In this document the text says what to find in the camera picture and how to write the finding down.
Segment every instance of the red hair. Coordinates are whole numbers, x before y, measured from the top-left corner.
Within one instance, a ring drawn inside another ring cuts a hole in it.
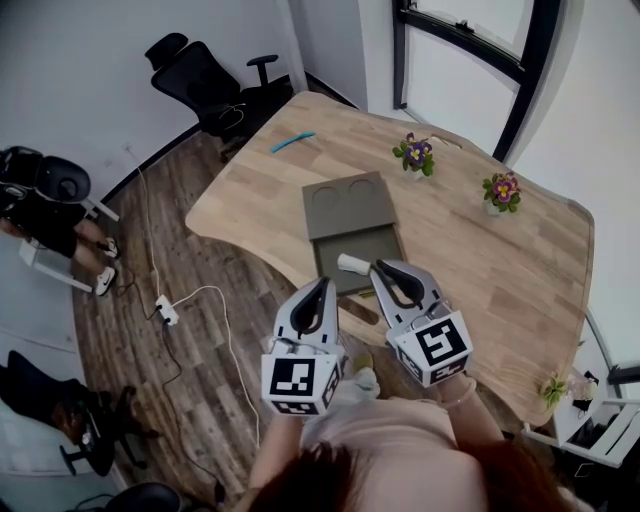
[[[525,447],[500,441],[464,451],[482,467],[490,511],[572,512],[552,474]],[[304,450],[260,490],[249,511],[351,512],[359,494],[357,476],[366,478],[357,459],[344,446]],[[356,475],[356,469],[363,474]]]

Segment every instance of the black cable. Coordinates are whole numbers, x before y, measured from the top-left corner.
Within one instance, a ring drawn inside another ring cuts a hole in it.
[[[144,301],[142,300],[142,292],[140,291],[140,287],[136,282],[137,277],[135,272],[131,270],[129,267],[127,267],[124,263],[121,263],[121,265],[123,269],[128,270],[131,273],[131,282],[116,286],[116,297],[117,298],[123,297],[132,286],[135,287],[136,291],[138,292],[138,299],[140,299],[140,307],[142,308],[142,314],[144,315],[145,320],[147,321],[151,320],[160,309],[160,306],[157,306],[156,309],[153,310],[153,313],[151,313],[151,315],[147,315],[147,312],[144,308]]]
[[[207,468],[202,467],[195,460],[193,460],[189,456],[189,454],[187,453],[187,450],[184,447],[184,441],[182,439],[182,424],[180,422],[180,418],[178,417],[178,411],[176,410],[176,407],[173,404],[173,400],[171,400],[171,397],[169,396],[169,393],[167,392],[167,386],[169,384],[171,384],[172,382],[174,382],[176,379],[178,379],[182,375],[182,365],[178,362],[176,357],[173,355],[173,352],[171,351],[171,348],[169,347],[169,344],[167,343],[167,339],[165,338],[165,335],[164,335],[164,330],[167,327],[168,322],[169,322],[169,320],[165,320],[162,323],[162,328],[160,329],[160,337],[162,338],[162,343],[164,344],[164,347],[167,349],[167,353],[169,354],[169,357],[173,361],[173,364],[175,364],[177,366],[178,373],[176,373],[169,380],[166,380],[166,381],[164,381],[162,383],[162,392],[164,393],[164,396],[167,398],[167,401],[169,402],[169,405],[171,406],[171,411],[173,412],[173,418],[175,420],[176,430],[178,432],[178,443],[180,444],[180,451],[182,452],[182,455],[191,464],[193,464],[195,467],[197,467],[201,471],[204,471],[207,475],[209,475],[211,478],[213,478],[216,481],[216,486],[215,486],[215,491],[214,491],[215,499],[216,499],[216,502],[222,503],[224,501],[225,492],[226,492],[225,489],[224,489],[224,486],[220,483],[220,480],[218,479],[218,477],[215,474],[213,474]]]

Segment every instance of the shoe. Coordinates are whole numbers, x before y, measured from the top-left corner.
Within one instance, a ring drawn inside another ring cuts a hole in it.
[[[98,276],[96,279],[96,295],[102,297],[111,286],[111,283],[116,279],[116,269],[107,267],[104,269],[104,272]]]
[[[116,244],[116,241],[111,237],[107,237],[107,243],[109,245],[106,249],[102,249],[102,252],[104,252],[109,258],[113,258],[114,260],[117,259],[118,256],[120,256],[120,249],[118,249],[118,244]]]

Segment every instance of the wooden floor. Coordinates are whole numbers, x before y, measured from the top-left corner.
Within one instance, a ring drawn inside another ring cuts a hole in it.
[[[260,403],[260,355],[276,311],[293,287],[255,256],[224,242],[199,238],[185,227],[187,212],[222,167],[215,140],[198,133],[144,173],[160,293],[175,302],[202,285],[222,289],[232,343],[264,434],[270,413]],[[122,217],[117,225],[102,221],[123,252],[115,264],[117,284],[126,285],[135,274],[143,304],[135,287],[112,289],[102,298],[74,290],[76,330],[88,384],[114,394],[125,385],[135,386],[136,417],[163,434],[141,445],[147,470],[132,467],[118,451],[116,462],[129,483],[162,481],[213,503],[214,480],[181,454],[175,418],[162,393],[162,383],[175,376],[177,368],[163,345],[161,318],[145,319],[154,308],[155,281],[141,179],[125,186],[109,206]],[[179,324],[165,333],[184,370],[167,390],[178,411],[185,449],[201,466],[219,475],[227,489],[227,504],[232,505],[245,489],[255,455],[255,418],[227,346],[220,296],[203,290],[177,311]],[[363,350],[374,354],[383,397],[424,397],[386,349],[364,347],[345,333],[342,338],[350,355]],[[488,393],[483,398],[503,429],[519,428],[497,399]]]

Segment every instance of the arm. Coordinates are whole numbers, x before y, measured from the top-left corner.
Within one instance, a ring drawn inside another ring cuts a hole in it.
[[[16,238],[24,238],[25,240],[29,240],[30,238],[29,235],[5,218],[0,219],[0,230],[4,231],[7,235],[15,236]]]
[[[258,450],[249,476],[249,489],[260,489],[278,475],[300,452],[302,420],[275,416]]]
[[[462,373],[454,375],[438,386],[443,402],[454,402],[469,389],[471,380]],[[460,448],[469,445],[504,441],[500,427],[474,391],[462,403],[448,409],[453,433]]]

